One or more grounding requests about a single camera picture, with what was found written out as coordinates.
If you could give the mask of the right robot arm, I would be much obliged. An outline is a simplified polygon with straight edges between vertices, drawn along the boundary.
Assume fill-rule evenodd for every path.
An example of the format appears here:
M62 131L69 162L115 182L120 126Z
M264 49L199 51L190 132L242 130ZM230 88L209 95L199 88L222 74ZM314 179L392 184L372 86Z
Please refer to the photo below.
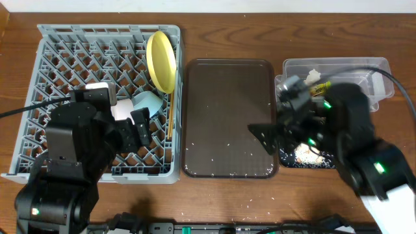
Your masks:
M333 85L319 101L304 82L281 84L278 90L276 123L248 125L267 153L306 144L329 154L382 233L414 233L415 175L404 154L376 136L360 87Z

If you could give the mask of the green orange snack wrapper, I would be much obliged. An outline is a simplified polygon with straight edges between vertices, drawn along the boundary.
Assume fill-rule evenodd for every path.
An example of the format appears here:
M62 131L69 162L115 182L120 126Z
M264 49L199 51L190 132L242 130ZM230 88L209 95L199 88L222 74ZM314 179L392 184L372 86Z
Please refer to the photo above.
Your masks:
M312 96L319 96L319 95L323 95L331 86L331 82L325 82L325 83L321 83L318 84L316 86L313 86L312 88L309 89L309 92Z

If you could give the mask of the pink white bowl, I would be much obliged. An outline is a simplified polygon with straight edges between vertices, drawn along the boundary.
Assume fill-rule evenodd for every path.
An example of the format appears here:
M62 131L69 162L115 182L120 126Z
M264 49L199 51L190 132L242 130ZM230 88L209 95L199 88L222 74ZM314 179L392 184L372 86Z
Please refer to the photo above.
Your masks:
M130 119L134 124L131 112L134 111L133 103L130 99L123 99L117 101L115 106L112 106L111 113L116 121Z

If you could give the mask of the yellow round plate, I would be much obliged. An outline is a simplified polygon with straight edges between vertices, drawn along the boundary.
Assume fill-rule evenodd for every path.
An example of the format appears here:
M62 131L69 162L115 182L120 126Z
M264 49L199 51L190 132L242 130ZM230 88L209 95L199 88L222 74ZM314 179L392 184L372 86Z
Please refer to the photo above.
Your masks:
M171 94L176 82L176 58L167 35L162 31L150 36L146 57L148 71L155 87L165 94Z

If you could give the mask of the light blue bowl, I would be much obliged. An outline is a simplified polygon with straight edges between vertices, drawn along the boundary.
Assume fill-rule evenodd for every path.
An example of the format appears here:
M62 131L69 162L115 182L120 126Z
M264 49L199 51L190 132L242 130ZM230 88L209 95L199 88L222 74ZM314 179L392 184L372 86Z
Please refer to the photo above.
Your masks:
M163 101L151 91L144 91L131 99L134 110L148 108L149 116L153 117L157 114L163 105Z

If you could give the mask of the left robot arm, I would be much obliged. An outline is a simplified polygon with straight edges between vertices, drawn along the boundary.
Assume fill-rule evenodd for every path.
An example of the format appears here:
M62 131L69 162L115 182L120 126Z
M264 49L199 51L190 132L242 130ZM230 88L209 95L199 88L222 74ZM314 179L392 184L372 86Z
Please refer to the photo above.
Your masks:
M150 112L115 120L106 88L74 90L46 125L38 156L15 199L17 233L82 233L99 200L98 181L119 153L151 143Z

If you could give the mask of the wooden chopstick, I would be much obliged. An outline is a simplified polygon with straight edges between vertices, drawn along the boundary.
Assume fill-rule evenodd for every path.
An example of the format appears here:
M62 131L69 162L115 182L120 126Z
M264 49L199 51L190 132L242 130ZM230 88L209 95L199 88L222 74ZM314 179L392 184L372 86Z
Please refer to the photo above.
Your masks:
M170 110L168 115L168 139L172 137L172 127L173 127L173 111L174 111L174 93L170 94Z
M169 123L170 128L169 128L169 132L168 132L169 139L171 139L172 136L173 136L176 103L177 103L177 98L176 98L175 92L172 92L171 93L171 102L170 102L170 123Z

